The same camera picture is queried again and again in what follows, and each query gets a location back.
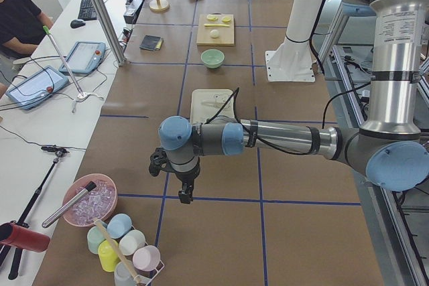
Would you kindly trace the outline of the pink bowl with ice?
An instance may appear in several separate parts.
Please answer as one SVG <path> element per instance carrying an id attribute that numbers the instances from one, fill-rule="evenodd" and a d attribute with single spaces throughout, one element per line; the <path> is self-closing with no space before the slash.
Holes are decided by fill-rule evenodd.
<path id="1" fill-rule="evenodd" d="M 63 219 L 72 226 L 92 226 L 95 219 L 106 220 L 116 208 L 117 187 L 109 176 L 102 173 L 92 173 L 77 179 L 66 192 L 63 204 L 83 191 L 89 182 L 94 182 L 96 187 L 63 215 Z"/>

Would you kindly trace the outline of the white steamed bun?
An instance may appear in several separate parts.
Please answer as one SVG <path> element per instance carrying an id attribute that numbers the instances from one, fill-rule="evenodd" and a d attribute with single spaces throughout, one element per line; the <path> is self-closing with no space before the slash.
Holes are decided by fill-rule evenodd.
<path id="1" fill-rule="evenodd" d="M 210 37 L 211 37 L 211 38 L 216 39 L 216 38 L 218 38 L 219 36 L 220 36 L 219 30 L 217 30 L 217 29 L 213 29 L 213 30 L 211 30 L 211 31 L 210 31 Z"/>

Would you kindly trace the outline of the blue cup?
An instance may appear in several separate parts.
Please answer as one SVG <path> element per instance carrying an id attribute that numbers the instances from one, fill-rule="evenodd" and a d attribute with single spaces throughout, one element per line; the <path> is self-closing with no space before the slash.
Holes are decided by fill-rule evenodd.
<path id="1" fill-rule="evenodd" d="M 124 213 L 114 215 L 107 225 L 107 232 L 113 239 L 126 235 L 132 228 L 131 218 Z"/>

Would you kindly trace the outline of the pink cup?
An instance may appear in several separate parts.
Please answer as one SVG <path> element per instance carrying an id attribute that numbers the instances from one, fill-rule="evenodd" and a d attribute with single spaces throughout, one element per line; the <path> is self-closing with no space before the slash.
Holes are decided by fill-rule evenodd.
<path id="1" fill-rule="evenodd" d="M 133 265 L 141 271 L 154 270 L 161 261 L 161 254 L 157 247 L 147 245 L 139 248 L 133 254 Z"/>

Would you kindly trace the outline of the metal cylinder tool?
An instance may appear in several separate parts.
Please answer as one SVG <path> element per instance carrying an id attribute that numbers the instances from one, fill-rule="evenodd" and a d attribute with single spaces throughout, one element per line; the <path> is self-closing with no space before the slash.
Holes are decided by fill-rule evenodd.
<path id="1" fill-rule="evenodd" d="M 85 187 L 81 189 L 74 197 L 72 197 L 67 203 L 65 203 L 61 208 L 57 209 L 51 216 L 45 219 L 42 222 L 43 228 L 49 228 L 53 223 L 55 223 L 61 216 L 63 216 L 73 205 L 78 201 L 84 198 L 89 192 L 96 188 L 96 183 L 89 181 Z"/>

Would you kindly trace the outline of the yellow cup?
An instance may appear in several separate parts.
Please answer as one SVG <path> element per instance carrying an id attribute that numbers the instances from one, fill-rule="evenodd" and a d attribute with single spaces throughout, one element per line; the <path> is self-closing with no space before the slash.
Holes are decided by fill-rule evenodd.
<path id="1" fill-rule="evenodd" d="M 107 240 L 100 243 L 97 252 L 102 269 L 109 273 L 114 272 L 121 260 Z"/>

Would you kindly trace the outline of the green cup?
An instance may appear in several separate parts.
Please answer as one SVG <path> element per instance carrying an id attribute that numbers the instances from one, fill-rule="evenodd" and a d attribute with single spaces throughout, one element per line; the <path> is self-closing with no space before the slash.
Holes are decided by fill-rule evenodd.
<path id="1" fill-rule="evenodd" d="M 103 234 L 96 226 L 93 226 L 88 231 L 86 239 L 89 251 L 97 255 L 100 244 L 105 240 Z"/>

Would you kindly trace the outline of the grey cup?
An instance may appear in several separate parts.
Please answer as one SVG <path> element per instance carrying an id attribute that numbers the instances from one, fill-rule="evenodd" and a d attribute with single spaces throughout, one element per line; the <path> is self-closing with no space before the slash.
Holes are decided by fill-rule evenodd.
<path id="1" fill-rule="evenodd" d="M 115 267 L 114 282 L 115 286 L 136 286 L 131 273 L 122 262 L 118 263 Z"/>

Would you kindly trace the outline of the wooden cutting board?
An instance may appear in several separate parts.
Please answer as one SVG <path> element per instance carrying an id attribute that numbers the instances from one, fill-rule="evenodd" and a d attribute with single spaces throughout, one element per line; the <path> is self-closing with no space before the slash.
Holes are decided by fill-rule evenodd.
<path id="1" fill-rule="evenodd" d="M 196 45 L 234 46 L 235 20 L 233 14 L 200 14 Z"/>

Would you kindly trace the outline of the teach pendant tablet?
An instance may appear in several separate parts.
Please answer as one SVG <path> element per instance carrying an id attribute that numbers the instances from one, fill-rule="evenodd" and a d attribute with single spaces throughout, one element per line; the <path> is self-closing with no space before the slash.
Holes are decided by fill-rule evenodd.
<path id="1" fill-rule="evenodd" d="M 42 104 L 68 83 L 69 80 L 65 75 L 55 68 L 47 66 L 18 85 L 13 85 L 6 92 L 6 96 L 18 108 L 30 110 Z"/>
<path id="2" fill-rule="evenodd" d="M 90 74 L 102 62 L 106 51 L 104 42 L 78 41 L 65 60 L 74 74 Z"/>

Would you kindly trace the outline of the near teach pendant tablet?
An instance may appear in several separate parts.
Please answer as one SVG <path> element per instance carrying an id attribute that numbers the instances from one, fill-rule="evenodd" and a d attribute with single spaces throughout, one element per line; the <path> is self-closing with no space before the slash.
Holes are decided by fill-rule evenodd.
<path id="1" fill-rule="evenodd" d="M 6 96 L 18 108 L 30 110 L 42 104 L 68 83 L 69 80 L 65 75 L 55 68 L 47 66 L 18 85 L 13 85 L 6 92 Z"/>

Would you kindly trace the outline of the red cylinder bottle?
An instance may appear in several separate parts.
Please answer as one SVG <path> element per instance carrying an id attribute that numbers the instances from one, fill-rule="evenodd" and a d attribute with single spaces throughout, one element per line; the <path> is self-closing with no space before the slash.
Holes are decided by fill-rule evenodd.
<path id="1" fill-rule="evenodd" d="M 49 243 L 50 237 L 45 234 L 11 222 L 1 225 L 1 244 L 3 245 L 40 253 L 48 248 Z"/>

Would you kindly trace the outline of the black computer mouse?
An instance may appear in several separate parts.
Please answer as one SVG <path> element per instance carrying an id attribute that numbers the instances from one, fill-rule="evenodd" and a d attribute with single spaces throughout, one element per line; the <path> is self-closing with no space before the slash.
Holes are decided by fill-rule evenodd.
<path id="1" fill-rule="evenodd" d="M 73 20 L 70 22 L 70 27 L 71 27 L 72 29 L 77 29 L 77 28 L 83 27 L 83 26 L 85 26 L 85 25 L 86 25 L 86 21 L 84 21 L 84 20 L 82 20 L 82 19 L 73 19 Z"/>

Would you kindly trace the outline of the silver rod with green tip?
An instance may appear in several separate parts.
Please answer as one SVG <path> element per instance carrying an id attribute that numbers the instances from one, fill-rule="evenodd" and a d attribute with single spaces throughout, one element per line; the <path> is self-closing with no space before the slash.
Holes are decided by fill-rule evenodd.
<path id="1" fill-rule="evenodd" d="M 99 95 L 99 94 L 97 94 L 95 92 L 85 92 L 80 87 L 80 84 L 78 83 L 76 77 L 74 76 L 72 70 L 70 69 L 70 66 L 66 62 L 66 59 L 64 58 L 62 52 L 60 51 L 60 48 L 58 47 L 58 45 L 57 45 L 57 43 L 56 43 L 53 35 L 50 33 L 50 30 L 49 30 L 48 26 L 47 25 L 43 25 L 43 30 L 45 31 L 46 35 L 49 37 L 49 39 L 50 39 L 50 41 L 51 41 L 54 49 L 57 51 L 57 53 L 58 53 L 58 55 L 59 55 L 59 57 L 60 57 L 63 65 L 64 65 L 64 67 L 66 68 L 69 76 L 71 77 L 71 79 L 73 81 L 73 84 L 75 85 L 75 87 L 76 87 L 76 89 L 78 91 L 77 97 L 74 98 L 73 101 L 72 101 L 72 113 L 74 114 L 76 112 L 76 106 L 77 106 L 78 103 L 84 102 L 90 96 L 95 96 L 98 99 L 104 101 L 105 98 L 103 96 L 101 96 L 101 95 Z"/>

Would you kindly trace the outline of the aluminium frame post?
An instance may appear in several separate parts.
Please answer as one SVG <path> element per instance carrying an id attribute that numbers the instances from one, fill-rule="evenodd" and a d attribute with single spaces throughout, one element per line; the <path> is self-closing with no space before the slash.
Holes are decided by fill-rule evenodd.
<path id="1" fill-rule="evenodd" d="M 96 12 L 97 20 L 101 25 L 112 53 L 119 66 L 127 63 L 125 57 L 125 45 L 121 40 L 123 29 L 126 27 L 123 14 L 125 12 L 125 0 L 91 0 Z"/>

